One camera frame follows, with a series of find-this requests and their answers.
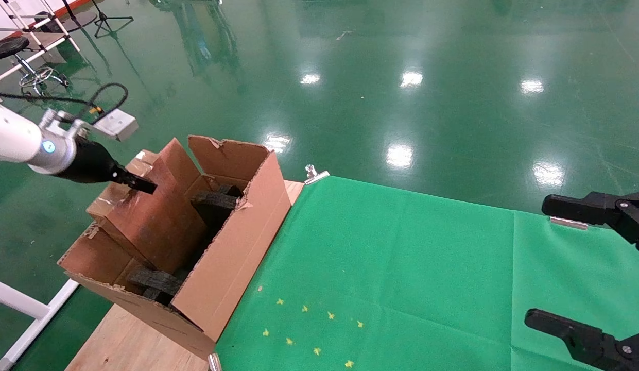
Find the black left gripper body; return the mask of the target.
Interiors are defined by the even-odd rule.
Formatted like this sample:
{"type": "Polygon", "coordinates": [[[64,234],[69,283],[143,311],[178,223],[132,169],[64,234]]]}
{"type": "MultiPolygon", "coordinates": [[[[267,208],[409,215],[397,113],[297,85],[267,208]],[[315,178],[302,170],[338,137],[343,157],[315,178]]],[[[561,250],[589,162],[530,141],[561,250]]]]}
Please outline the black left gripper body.
{"type": "Polygon", "coordinates": [[[76,183],[103,183],[119,180],[119,164],[98,142],[75,139],[75,156],[70,165],[54,174],[56,178],[76,183]]]}

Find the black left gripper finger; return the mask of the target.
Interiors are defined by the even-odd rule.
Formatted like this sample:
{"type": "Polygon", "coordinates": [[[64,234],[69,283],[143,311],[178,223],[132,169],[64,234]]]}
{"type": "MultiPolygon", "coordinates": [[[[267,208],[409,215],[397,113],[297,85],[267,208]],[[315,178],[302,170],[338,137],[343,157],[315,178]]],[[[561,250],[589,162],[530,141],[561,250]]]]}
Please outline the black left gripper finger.
{"type": "Polygon", "coordinates": [[[129,188],[137,190],[138,192],[148,194],[153,194],[157,189],[157,184],[149,181],[148,179],[141,178],[140,176],[115,176],[113,181],[115,183],[127,185],[129,188]]]}
{"type": "Polygon", "coordinates": [[[115,171],[115,183],[127,185],[134,190],[156,190],[157,184],[148,179],[132,174],[125,169],[115,171]]]}

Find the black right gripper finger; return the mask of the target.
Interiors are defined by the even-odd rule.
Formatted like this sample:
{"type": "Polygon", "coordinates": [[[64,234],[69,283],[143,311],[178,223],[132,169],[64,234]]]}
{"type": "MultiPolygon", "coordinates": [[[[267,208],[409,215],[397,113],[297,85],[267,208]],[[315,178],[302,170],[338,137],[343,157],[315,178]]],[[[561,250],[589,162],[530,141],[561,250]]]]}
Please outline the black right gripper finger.
{"type": "Polygon", "coordinates": [[[639,370],[639,333],[616,340],[598,327],[539,309],[528,310],[524,323],[562,340],[575,361],[600,370],[639,370]]]}
{"type": "Polygon", "coordinates": [[[541,211],[589,225],[607,225],[639,251],[639,192],[591,192],[581,199],[551,194],[543,200],[541,211]]]}

